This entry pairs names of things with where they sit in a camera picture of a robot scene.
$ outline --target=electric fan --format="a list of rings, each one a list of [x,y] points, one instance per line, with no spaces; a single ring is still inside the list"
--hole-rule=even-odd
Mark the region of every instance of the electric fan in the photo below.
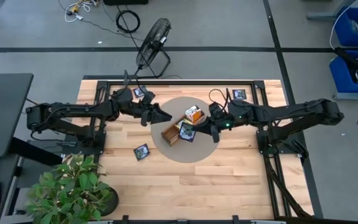
[[[142,46],[139,49],[139,53],[136,57],[137,71],[147,68],[154,60],[155,56],[161,51],[166,58],[168,59],[167,64],[156,78],[161,77],[162,74],[167,69],[168,65],[171,63],[171,58],[164,51],[163,46],[167,41],[167,36],[169,30],[171,29],[171,23],[168,19],[161,18],[159,19],[150,32],[147,34],[146,38],[143,41]]]

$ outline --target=wooden table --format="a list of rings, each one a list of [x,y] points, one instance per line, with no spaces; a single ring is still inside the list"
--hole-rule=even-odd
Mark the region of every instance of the wooden table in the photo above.
[[[97,82],[81,82],[77,103],[93,104]],[[286,105],[280,80],[264,82],[269,105]],[[249,86],[147,86],[156,94],[154,102],[161,105],[178,96],[191,96],[210,104],[210,90],[223,91],[225,87],[246,89],[247,101],[253,103]],[[218,91],[212,92],[211,98],[224,103]],[[87,125],[89,119],[76,118],[73,122]],[[104,219],[120,220],[123,215],[129,215],[131,220],[230,220],[233,215],[240,219],[272,219],[256,130],[252,126],[241,126],[223,131],[218,148],[209,157],[185,164],[172,161],[158,151],[150,135],[150,125],[142,127],[139,119],[120,115],[117,121],[107,123],[105,152],[99,160],[103,166],[99,171],[107,175],[102,176],[102,180],[117,190],[120,200],[116,211]],[[150,155],[137,161],[133,149],[145,143],[150,148]],[[282,154],[280,158],[288,190],[306,212],[313,214],[300,159],[295,154]],[[277,188],[276,194],[280,214],[284,215]]]

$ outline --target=blue bin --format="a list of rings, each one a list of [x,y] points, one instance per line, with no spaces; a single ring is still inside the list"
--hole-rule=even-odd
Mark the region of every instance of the blue bin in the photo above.
[[[347,50],[346,52],[350,56],[358,58],[357,50]],[[358,84],[353,82],[346,62],[341,57],[336,57],[329,64],[329,67],[339,93],[358,93]]]
[[[358,21],[358,8],[348,9],[337,21],[335,31],[343,46],[358,47],[358,33],[352,28],[350,19]]]

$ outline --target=green plant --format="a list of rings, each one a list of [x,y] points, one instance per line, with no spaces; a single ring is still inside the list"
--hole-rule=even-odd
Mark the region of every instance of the green plant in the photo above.
[[[40,176],[32,186],[27,211],[39,224],[83,224],[91,219],[100,221],[101,213],[111,200],[109,185],[98,181],[95,174],[99,164],[93,156],[85,160],[72,155],[52,172]]]

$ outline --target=concrete floor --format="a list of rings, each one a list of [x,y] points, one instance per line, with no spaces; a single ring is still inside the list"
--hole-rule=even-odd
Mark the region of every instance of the concrete floor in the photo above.
[[[64,6],[74,0],[61,0]],[[309,11],[329,11],[341,0],[269,0],[281,47],[329,47],[330,22],[307,21]],[[274,47],[261,0],[150,0],[129,6],[142,25],[144,38],[159,17],[172,23],[169,47]],[[109,13],[117,13],[107,6]],[[116,31],[101,7],[82,11],[86,20]],[[0,11],[0,47],[133,47],[131,39],[76,21],[66,23],[56,1],[8,0]],[[182,78],[282,79],[275,52],[169,52],[165,75]],[[0,73],[33,73],[29,98],[37,102],[75,102],[83,75],[133,73],[136,52],[0,53]],[[329,63],[331,53],[284,53],[297,103],[331,99],[336,91]],[[156,58],[154,70],[162,66]],[[149,70],[141,75],[150,75]],[[325,218],[358,220],[358,101],[338,101],[345,119],[337,126],[305,131],[311,166]],[[23,115],[15,135],[29,138]],[[53,132],[44,138],[63,138]]]

